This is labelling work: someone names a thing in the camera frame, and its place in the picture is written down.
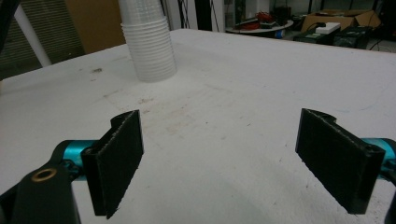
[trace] white tabletop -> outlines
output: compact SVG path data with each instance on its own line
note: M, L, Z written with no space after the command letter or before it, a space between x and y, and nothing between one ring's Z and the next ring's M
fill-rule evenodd
M65 139L100 138L140 109L146 153L109 221L75 182L82 223L382 223L338 205L294 152L303 107L359 137L396 138L396 54L193 30L171 33L178 72L137 80L126 46L4 80L0 192Z

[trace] stain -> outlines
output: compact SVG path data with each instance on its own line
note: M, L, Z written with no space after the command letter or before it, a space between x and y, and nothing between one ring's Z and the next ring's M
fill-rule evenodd
M108 98L110 95L115 94L115 93L117 93L117 92L119 92L119 91L120 91L120 90L113 91L113 92L111 92L111 93L108 93L108 94L103 95L103 97Z
M96 69L92 69L91 73L101 73L103 70L102 68L96 68Z
M128 58L128 57L127 56L123 56L123 57L120 57L120 58L116 58L116 59L113 60L113 62L121 60L121 59L126 59L126 58Z
M142 105L142 104L148 103L148 102L153 101L153 100L154 100L154 98L140 99L138 103L139 103L140 105Z

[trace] white pole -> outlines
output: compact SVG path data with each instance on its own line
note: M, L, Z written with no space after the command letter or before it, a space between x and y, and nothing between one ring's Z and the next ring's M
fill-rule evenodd
M47 56L46 51L44 51L40 41L38 40L38 37L35 34L35 30L33 29L32 24L29 22L21 5L19 5L17 10L15 11L14 18L17 21L18 25L21 27L24 35L27 38L27 41L35 52L35 56L40 61L41 66L50 66L50 59Z

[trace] cup stack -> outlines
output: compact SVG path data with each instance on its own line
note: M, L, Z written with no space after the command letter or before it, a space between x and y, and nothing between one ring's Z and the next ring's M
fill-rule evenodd
M122 31L137 77L155 82L177 71L160 0L119 0Z

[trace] cable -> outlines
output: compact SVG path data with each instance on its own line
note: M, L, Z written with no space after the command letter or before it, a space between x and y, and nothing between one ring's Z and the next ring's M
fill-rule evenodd
M184 25L186 24L186 22L184 20L182 1L183 0L177 0L177 4L178 4L178 15L180 16L181 29L184 29Z
M189 22L189 0L187 0L187 5L183 0L183 6L184 6L184 11L185 11L185 15L186 15L186 27L190 28L190 22Z
M370 47L370 49L369 50L372 50L374 47L375 47L375 45L378 45L379 43L381 43L383 41L383 39L382 40L377 40L376 41L376 43L375 44L373 44L371 47Z
M216 16L215 6L213 5L213 0L210 1L210 7L212 8L213 14L215 15L215 21L216 21L216 26L218 27L218 32L220 32L219 25L218 25L218 18Z

